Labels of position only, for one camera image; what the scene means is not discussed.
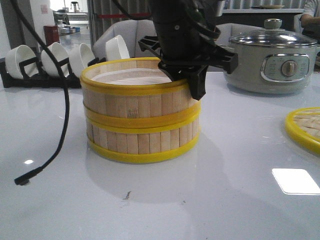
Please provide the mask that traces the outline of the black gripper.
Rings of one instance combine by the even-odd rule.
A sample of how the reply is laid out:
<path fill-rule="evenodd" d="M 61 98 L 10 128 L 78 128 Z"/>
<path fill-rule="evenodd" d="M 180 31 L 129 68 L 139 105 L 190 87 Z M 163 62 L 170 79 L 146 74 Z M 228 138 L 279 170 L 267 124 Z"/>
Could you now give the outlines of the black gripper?
<path fill-rule="evenodd" d="M 153 24 L 157 36 L 143 37 L 138 42 L 140 49 L 160 59 L 159 68 L 172 82 L 187 79 L 193 99 L 199 101 L 206 94 L 208 66 L 229 74 L 237 68 L 238 55 L 216 44 L 221 33 L 217 27 L 186 17 Z"/>

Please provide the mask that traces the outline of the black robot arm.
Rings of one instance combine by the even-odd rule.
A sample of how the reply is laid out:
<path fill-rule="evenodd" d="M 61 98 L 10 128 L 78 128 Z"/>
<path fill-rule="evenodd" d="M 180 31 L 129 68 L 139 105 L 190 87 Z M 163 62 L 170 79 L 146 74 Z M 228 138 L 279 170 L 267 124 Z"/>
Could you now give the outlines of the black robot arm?
<path fill-rule="evenodd" d="M 238 54 L 218 46 L 221 31 L 215 18 L 222 15 L 223 0 L 151 0 L 149 10 L 156 36 L 138 43 L 160 61 L 158 68 L 171 81 L 187 79 L 193 99 L 206 93 L 208 67 L 231 74 L 238 66 Z"/>

